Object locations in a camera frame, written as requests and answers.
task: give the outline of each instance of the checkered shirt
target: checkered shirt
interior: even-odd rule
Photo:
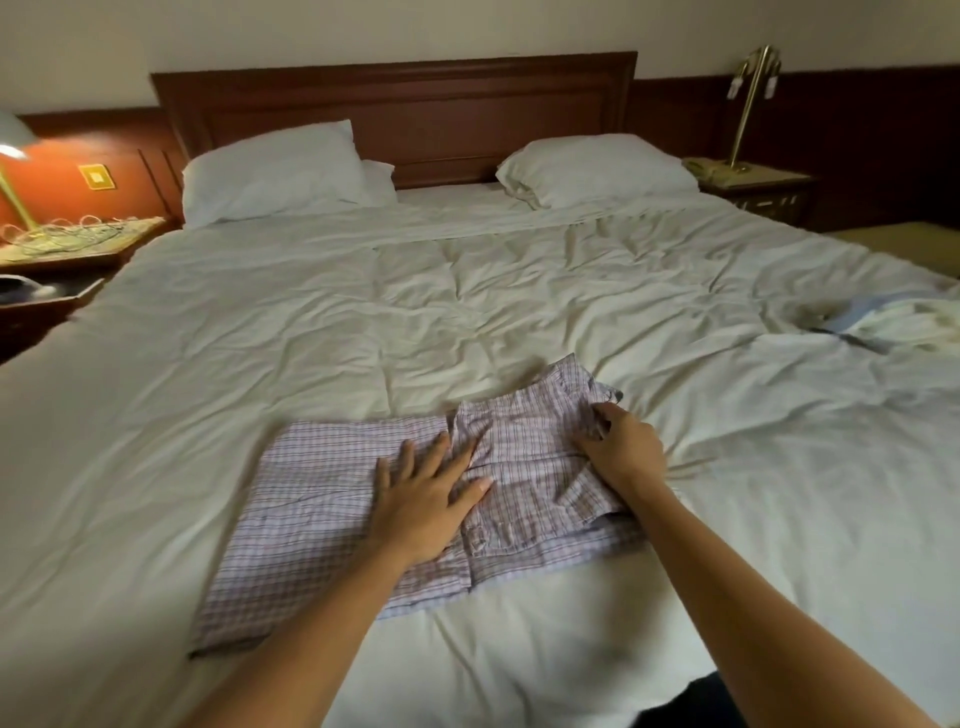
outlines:
[[[635,546],[636,520],[571,443],[578,431],[599,434],[592,404],[619,399],[571,355],[524,389],[462,403],[450,420],[287,426],[260,458],[198,615],[191,654],[253,646],[319,593],[364,537],[376,459],[395,460],[404,440],[414,441],[420,457],[444,430],[455,452],[479,438],[454,495],[484,475],[495,485],[439,559],[407,571],[380,619]]]

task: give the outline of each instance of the wrinkled sheet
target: wrinkled sheet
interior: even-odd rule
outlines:
[[[439,412],[575,352],[698,515],[960,719],[960,368],[804,331],[927,287],[960,295],[702,195],[170,233],[0,367],[0,715],[171,725],[235,664],[183,655],[280,426]],[[379,622],[327,725],[622,728],[711,670],[646,548]]]

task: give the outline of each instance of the light switch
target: light switch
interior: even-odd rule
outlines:
[[[117,185],[104,164],[80,164],[77,167],[90,189],[116,189]]]

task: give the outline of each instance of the forearm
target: forearm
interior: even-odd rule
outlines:
[[[779,594],[662,483],[628,497],[751,728],[935,724]]]
[[[316,728],[404,568],[386,549],[358,555],[181,728]]]

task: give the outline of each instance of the wooden headboard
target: wooden headboard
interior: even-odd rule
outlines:
[[[636,52],[259,68],[151,77],[189,158],[277,129],[350,119],[397,187],[488,182],[534,139],[623,129]]]

